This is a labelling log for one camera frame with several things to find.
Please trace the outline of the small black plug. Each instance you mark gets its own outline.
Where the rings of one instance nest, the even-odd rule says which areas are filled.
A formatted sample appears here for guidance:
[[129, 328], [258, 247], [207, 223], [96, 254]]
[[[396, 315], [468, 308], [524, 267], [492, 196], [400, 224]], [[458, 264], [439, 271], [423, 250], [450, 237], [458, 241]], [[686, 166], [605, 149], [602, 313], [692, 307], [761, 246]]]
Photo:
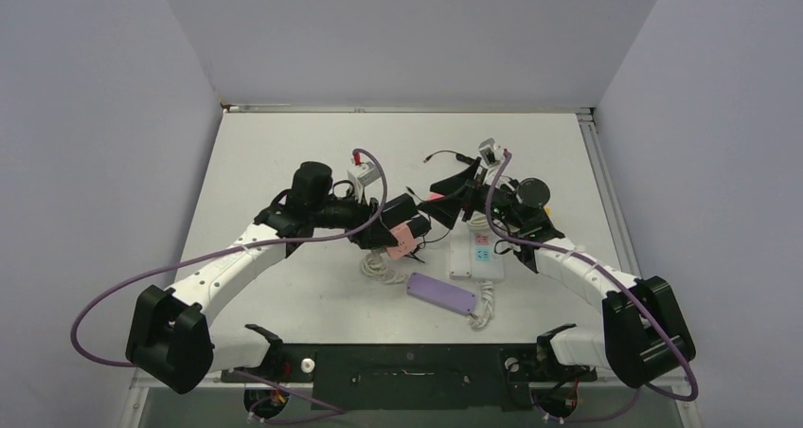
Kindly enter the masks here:
[[421, 215], [408, 220], [405, 224], [414, 239], [425, 237], [432, 229], [430, 220]]

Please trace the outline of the white multi-socket power strip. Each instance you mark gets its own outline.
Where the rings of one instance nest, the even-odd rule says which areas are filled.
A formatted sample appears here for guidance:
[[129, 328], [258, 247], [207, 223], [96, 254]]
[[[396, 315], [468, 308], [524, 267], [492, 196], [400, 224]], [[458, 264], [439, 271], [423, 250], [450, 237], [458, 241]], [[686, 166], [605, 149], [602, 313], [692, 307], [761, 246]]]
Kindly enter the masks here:
[[477, 280], [498, 282], [505, 279], [502, 257], [494, 251], [495, 235], [487, 219], [474, 214], [468, 221], [471, 246], [471, 277]]

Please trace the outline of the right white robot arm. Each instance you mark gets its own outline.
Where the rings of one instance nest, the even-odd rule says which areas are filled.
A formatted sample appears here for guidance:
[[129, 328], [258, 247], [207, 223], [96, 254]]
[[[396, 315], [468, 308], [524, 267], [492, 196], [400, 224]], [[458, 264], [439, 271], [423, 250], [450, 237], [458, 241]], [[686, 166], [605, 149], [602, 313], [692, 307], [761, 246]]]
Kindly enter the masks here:
[[420, 212], [449, 229], [474, 216], [487, 220], [523, 266], [560, 283], [601, 315], [599, 330], [564, 324], [538, 336], [535, 366], [543, 376], [558, 379], [571, 368], [602, 368], [640, 388], [680, 368], [695, 380], [690, 363], [696, 348], [669, 283], [619, 271], [581, 250], [551, 221], [545, 182], [493, 175], [474, 161], [434, 182], [430, 191]]

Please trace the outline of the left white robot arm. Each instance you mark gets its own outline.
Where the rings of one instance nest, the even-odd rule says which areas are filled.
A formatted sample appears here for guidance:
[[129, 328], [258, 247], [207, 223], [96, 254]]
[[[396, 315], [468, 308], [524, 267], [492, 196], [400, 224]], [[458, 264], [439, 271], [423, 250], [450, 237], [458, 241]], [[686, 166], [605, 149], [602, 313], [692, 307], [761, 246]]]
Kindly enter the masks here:
[[368, 203], [357, 195], [332, 194], [332, 170], [308, 161], [290, 187], [247, 225], [228, 248], [198, 257], [201, 268], [165, 289], [150, 286], [137, 298], [125, 349], [129, 362], [178, 394], [194, 389], [215, 371], [245, 367], [269, 381], [282, 367], [267, 330], [248, 326], [258, 340], [213, 334], [225, 307], [270, 267], [301, 244], [316, 242], [317, 229], [332, 229], [337, 241], [364, 235], [381, 218], [385, 196]]

